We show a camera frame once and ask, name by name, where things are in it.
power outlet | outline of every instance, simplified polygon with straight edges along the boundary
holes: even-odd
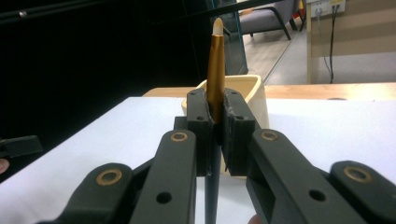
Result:
[[[337,13],[344,12],[346,10],[346,0],[320,0],[311,3],[311,17],[317,16],[317,11],[320,17],[332,14],[332,7],[337,8]]]

chair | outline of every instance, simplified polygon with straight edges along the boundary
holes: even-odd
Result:
[[[299,11],[299,4],[300,0],[283,0],[253,9],[239,19],[242,35],[253,36],[255,33],[283,30],[288,40],[291,40],[285,25],[289,23],[293,30],[297,30],[293,14]]]

brown pen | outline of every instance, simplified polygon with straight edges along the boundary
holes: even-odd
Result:
[[[209,111],[215,123],[221,123],[222,120],[224,82],[225,61],[223,23],[221,18],[217,18],[213,24],[206,81],[206,100],[209,103]]]

cream-colored bin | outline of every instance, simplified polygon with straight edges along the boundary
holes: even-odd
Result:
[[[204,88],[206,90],[206,80],[201,82],[196,89]],[[265,101],[265,89],[262,78],[257,75],[227,76],[225,77],[225,88],[239,91],[244,97],[249,109],[253,113],[260,126],[265,129],[269,128],[267,103]],[[181,103],[184,115],[187,115],[187,100]],[[224,160],[221,160],[221,172],[224,172]]]

white tabletop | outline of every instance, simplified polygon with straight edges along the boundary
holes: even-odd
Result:
[[[94,168],[135,168],[151,159],[164,133],[183,116],[182,98],[131,97],[0,184],[2,224],[55,219]],[[353,160],[396,183],[396,101],[267,100],[270,128],[284,133],[318,168]],[[198,179],[196,223],[204,223]],[[248,223],[255,214],[245,181],[220,179],[218,223]]]

